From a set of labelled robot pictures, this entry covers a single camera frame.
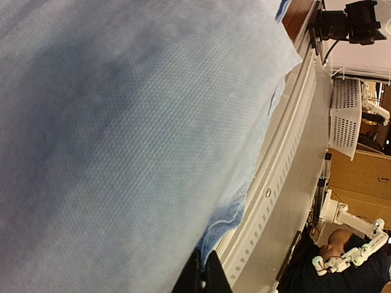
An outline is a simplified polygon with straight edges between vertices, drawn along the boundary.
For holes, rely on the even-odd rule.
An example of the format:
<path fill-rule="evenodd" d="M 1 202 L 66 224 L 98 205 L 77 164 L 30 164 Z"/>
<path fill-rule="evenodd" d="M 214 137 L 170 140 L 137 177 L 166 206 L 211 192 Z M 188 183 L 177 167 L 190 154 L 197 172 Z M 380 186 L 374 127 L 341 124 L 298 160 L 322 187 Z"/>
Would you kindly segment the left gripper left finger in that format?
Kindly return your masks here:
<path fill-rule="evenodd" d="M 172 293 L 201 293 L 202 291 L 201 254 L 198 249 L 195 249 L 181 271 Z"/>

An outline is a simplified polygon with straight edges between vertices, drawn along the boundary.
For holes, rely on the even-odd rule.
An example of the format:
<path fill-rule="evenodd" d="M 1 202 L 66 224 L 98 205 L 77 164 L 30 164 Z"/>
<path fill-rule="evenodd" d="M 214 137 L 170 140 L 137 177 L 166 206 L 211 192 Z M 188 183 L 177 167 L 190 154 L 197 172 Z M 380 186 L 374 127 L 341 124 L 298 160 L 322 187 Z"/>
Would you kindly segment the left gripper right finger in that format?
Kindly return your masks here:
<path fill-rule="evenodd" d="M 213 250 L 206 261 L 203 273 L 206 293 L 232 293 L 217 253 Z"/>

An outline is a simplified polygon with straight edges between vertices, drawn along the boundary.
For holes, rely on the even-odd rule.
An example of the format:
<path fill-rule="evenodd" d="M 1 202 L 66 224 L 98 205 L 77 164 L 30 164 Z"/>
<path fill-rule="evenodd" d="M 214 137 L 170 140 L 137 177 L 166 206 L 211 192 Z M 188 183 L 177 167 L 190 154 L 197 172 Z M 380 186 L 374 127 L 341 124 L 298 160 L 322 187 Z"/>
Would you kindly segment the light blue long sleeve shirt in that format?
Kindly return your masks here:
<path fill-rule="evenodd" d="M 1 291 L 170 292 L 243 217 L 289 1 L 1 2 Z"/>

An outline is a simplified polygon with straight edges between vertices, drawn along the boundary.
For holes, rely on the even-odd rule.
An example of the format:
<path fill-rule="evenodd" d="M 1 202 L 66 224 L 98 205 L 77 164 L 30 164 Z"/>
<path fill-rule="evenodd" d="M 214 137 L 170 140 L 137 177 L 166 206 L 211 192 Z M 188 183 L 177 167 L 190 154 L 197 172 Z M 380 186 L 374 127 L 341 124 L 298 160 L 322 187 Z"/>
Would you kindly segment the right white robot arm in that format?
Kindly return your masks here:
<path fill-rule="evenodd" d="M 377 1 L 357 1 L 344 10 L 320 11 L 320 39 L 349 42 L 362 46 L 386 40 L 381 22 L 376 17 Z"/>

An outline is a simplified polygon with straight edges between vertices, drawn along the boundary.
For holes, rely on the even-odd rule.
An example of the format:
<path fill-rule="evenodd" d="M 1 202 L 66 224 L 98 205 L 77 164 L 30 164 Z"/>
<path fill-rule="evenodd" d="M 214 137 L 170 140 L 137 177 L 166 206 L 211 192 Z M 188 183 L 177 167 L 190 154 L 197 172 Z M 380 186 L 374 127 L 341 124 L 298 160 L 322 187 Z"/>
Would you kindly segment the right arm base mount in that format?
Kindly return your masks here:
<path fill-rule="evenodd" d="M 324 1 L 315 1 L 307 24 L 307 30 L 310 36 L 310 45 L 312 49 L 315 50 L 315 54 L 320 57 L 322 64 L 326 63 L 326 55 L 323 50 L 323 39 L 321 36 L 321 16 L 324 11 Z"/>

